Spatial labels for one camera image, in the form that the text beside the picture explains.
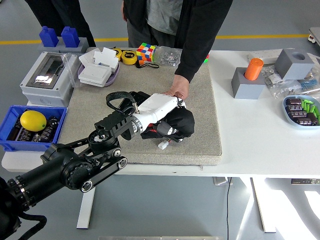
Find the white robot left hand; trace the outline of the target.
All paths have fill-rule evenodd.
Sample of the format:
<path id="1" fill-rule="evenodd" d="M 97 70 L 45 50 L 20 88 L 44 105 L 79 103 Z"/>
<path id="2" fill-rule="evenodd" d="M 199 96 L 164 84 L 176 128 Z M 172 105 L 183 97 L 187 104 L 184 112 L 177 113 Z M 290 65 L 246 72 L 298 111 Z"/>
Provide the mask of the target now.
<path id="1" fill-rule="evenodd" d="M 185 107 L 184 100 L 176 96 L 169 96 L 162 93 L 154 93 L 142 104 L 136 107 L 131 116 L 131 122 L 135 133 L 143 133 L 149 124 L 157 124 L 158 133 L 169 136 L 175 134 L 177 130 L 162 119 L 176 107 Z"/>

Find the person's left hand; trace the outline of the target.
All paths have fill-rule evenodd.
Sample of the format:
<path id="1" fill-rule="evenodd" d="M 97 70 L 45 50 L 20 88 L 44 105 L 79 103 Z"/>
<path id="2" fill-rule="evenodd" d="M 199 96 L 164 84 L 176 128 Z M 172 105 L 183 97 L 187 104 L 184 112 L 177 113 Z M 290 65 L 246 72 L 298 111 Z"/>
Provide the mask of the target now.
<path id="1" fill-rule="evenodd" d="M 175 74 L 170 89 L 164 92 L 164 94 L 185 100 L 189 96 L 189 85 L 190 83 L 185 77 Z"/>

